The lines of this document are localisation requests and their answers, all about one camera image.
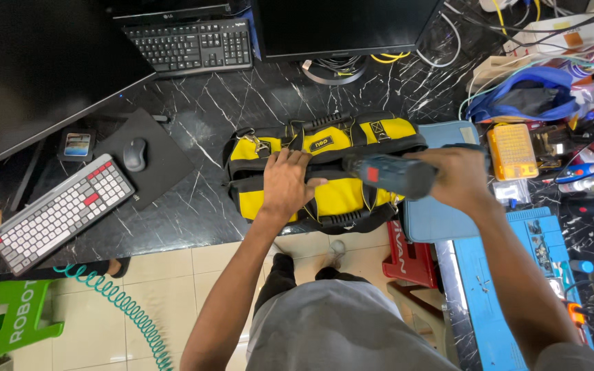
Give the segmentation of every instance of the gray t-shirt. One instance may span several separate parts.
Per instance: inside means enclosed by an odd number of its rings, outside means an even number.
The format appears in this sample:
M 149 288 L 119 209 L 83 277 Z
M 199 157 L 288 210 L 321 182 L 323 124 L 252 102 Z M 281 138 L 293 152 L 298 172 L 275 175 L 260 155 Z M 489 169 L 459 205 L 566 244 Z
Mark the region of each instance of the gray t-shirt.
M 432 370 L 453 366 L 365 282 L 322 280 L 276 295 L 253 318 L 247 371 Z M 594 371 L 594 352 L 555 344 L 536 371 Z

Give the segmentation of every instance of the black marble countertop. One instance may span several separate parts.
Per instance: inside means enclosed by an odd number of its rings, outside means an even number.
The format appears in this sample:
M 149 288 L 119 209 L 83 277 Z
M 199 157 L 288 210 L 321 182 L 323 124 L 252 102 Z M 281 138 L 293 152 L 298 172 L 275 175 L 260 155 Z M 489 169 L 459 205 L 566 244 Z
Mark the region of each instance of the black marble countertop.
M 431 67 L 416 55 L 390 65 L 371 61 L 359 80 L 330 87 L 309 80 L 299 63 L 256 60 L 253 70 L 157 80 L 128 92 L 105 111 L 144 108 L 151 114 L 167 115 L 171 120 L 164 129 L 193 162 L 195 171 L 144 210 L 135 210 L 130 203 L 121 204 L 41 267 L 242 240 L 249 224 L 237 213 L 222 186 L 222 148 L 233 130 L 283 125 L 291 119 L 310 120 L 336 111 L 359 114 L 390 110 L 419 125 L 457 120 L 471 72 L 489 55 L 500 54 L 503 39 L 460 23 L 453 15 L 450 18 L 458 27 L 462 50 L 455 63 L 445 68 Z M 456 43 L 448 24 L 437 19 L 421 50 L 435 63 L 444 63 L 454 55 Z M 117 124 L 102 125 L 114 130 Z M 98 131 L 98 140 L 102 139 Z M 31 201 L 83 166 L 51 159 Z M 552 212 L 558 214 L 560 192 L 540 184 L 530 186 L 532 206 L 552 206 Z M 560 220 L 571 257 L 594 262 L 594 223 L 566 215 L 561 215 Z M 291 227 L 283 234 L 299 232 L 306 231 Z M 479 370 L 482 367 L 460 290 L 455 248 L 451 243 L 442 243 L 436 244 L 436 250 L 462 369 Z M 591 295 L 591 291 L 582 289 L 584 299 L 589 300 Z

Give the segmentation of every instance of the black mouse pad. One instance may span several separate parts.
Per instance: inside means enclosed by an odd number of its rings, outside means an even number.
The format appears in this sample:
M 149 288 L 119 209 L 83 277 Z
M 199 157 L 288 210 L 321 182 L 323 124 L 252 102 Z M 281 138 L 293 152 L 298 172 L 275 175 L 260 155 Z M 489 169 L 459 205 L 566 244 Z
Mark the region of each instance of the black mouse pad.
M 146 141 L 146 168 L 140 172 L 125 169 L 123 148 L 135 138 Z M 136 210 L 142 210 L 176 185 L 194 165 L 148 112 L 138 109 L 109 138 L 95 146 L 95 157 L 105 153 L 113 156 L 136 188 L 130 198 Z

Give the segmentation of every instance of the slipper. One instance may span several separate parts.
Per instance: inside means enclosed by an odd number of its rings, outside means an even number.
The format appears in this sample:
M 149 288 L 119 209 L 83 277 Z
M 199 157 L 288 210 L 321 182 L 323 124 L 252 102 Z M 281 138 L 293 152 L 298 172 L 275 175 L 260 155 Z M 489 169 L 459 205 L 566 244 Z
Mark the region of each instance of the slipper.
M 129 257 L 119 257 L 116 260 L 121 264 L 121 268 L 118 273 L 111 275 L 111 278 L 121 278 L 128 272 L 128 268 L 130 266 L 130 258 Z

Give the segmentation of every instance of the red stool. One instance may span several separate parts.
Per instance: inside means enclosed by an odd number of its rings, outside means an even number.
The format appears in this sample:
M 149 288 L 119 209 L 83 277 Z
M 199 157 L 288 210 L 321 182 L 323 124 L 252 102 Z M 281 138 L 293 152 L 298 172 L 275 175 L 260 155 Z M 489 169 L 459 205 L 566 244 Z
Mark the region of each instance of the red stool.
M 382 262 L 384 275 L 437 289 L 430 244 L 408 244 L 399 221 L 388 222 L 386 225 L 389 229 L 391 256 Z

